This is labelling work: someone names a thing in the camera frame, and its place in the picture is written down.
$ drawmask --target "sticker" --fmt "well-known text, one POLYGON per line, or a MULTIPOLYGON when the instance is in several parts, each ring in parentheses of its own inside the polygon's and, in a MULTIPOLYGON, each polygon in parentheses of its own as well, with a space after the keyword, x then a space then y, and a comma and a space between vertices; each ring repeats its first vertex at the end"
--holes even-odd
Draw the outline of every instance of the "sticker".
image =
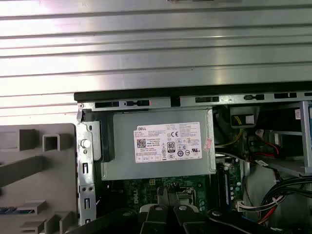
POLYGON ((254 124, 254 115, 245 117, 246 124, 254 124))
POLYGON ((202 158, 199 122, 138 126, 133 134, 136 163, 202 158))
POLYGON ((207 138, 203 150, 208 152, 210 150, 211 143, 212 143, 212 140, 210 138, 207 138))
POLYGON ((264 130, 263 129, 258 129, 255 134, 260 137, 261 139, 263 138, 264 130))
POLYGON ((262 161, 262 160, 255 160, 255 162, 258 163, 259 165, 263 166, 263 167, 267 167, 267 166, 268 166, 268 164, 265 163, 265 162, 262 161))
POLYGON ((297 109, 294 111, 294 114, 296 116, 296 119, 301 119, 301 116, 300 116, 300 109, 297 109))

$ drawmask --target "red cable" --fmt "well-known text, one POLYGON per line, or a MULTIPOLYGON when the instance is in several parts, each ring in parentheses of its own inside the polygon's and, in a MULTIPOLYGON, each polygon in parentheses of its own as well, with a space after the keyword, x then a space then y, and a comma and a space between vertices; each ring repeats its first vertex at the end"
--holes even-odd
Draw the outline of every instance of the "red cable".
POLYGON ((262 141, 263 143, 265 143, 266 145, 270 145, 270 146, 274 147, 274 148, 275 148, 275 150, 276 150, 276 153, 277 153, 277 154, 279 154, 279 150, 278 150, 278 148, 277 148, 277 146, 276 146, 276 145, 274 145, 274 144, 272 144, 272 143, 269 143, 269 142, 264 141, 264 140, 263 140, 261 137, 259 137, 258 135, 256 135, 256 137, 257 137, 260 141, 262 141))
POLYGON ((258 222, 259 224, 261 224, 263 221, 265 221, 266 219, 268 219, 273 212, 276 210, 276 206, 274 206, 273 208, 270 209, 270 211, 258 222))

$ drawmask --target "power supply label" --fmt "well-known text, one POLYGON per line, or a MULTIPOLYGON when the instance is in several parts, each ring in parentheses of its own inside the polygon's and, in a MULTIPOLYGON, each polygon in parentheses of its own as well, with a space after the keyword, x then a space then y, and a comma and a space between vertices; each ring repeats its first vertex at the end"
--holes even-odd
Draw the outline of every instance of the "power supply label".
POLYGON ((199 122, 138 126, 134 140, 137 163, 202 158, 199 122))

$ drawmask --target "green circuit board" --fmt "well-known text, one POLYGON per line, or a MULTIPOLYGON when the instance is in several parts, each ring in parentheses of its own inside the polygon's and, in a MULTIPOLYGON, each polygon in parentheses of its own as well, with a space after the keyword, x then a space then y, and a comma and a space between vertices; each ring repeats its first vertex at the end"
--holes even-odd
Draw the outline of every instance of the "green circuit board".
POLYGON ((229 167, 230 175, 230 198, 231 198, 231 207, 233 210, 236 209, 236 201, 243 199, 243 189, 241 183, 241 171, 239 162, 236 162, 235 159, 232 159, 231 166, 229 167))
POLYGON ((181 204, 195 205, 205 213, 209 207, 207 175, 131 179, 123 182, 126 203, 131 209, 139 211, 146 204, 157 204, 158 187, 175 187, 181 204))

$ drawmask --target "black plastic edge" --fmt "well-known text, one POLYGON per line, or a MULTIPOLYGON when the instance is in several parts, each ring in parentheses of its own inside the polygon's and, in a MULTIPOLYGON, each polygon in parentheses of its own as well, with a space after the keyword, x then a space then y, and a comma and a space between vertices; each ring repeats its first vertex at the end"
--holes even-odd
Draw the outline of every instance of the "black plastic edge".
POLYGON ((225 95, 225 94, 243 94, 243 93, 294 92, 294 91, 309 91, 308 87, 312 88, 312 81, 189 86, 189 87, 150 88, 150 89, 126 89, 126 90, 108 90, 96 92, 78 92, 74 94, 74 99, 77 102, 92 102, 100 100, 101 101, 115 100, 125 98, 157 98, 157 97, 225 95))

